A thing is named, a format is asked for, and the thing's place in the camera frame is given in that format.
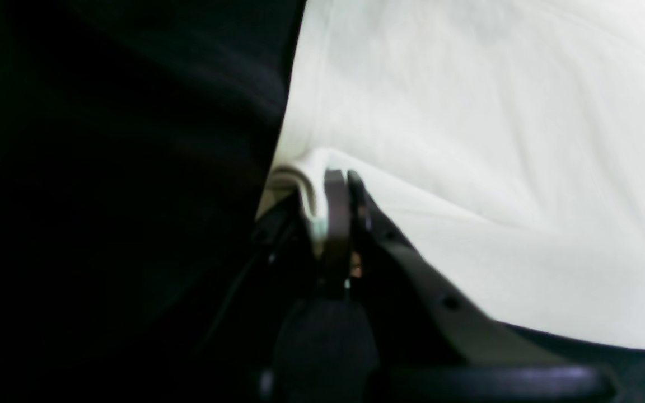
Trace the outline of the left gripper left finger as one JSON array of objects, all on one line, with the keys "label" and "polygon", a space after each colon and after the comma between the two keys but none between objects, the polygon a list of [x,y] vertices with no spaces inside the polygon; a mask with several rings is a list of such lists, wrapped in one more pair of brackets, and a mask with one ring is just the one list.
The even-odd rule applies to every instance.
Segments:
[{"label": "left gripper left finger", "polygon": [[350,192],[341,170],[325,171],[328,232],[322,258],[322,280],[327,292],[343,292],[350,276]]}]

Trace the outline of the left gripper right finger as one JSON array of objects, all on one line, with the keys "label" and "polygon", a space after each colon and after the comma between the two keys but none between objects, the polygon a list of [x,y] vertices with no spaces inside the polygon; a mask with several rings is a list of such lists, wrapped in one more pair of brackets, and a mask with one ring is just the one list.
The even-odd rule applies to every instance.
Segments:
[{"label": "left gripper right finger", "polygon": [[495,322],[419,254],[349,171],[353,281],[383,365],[567,367],[570,362]]}]

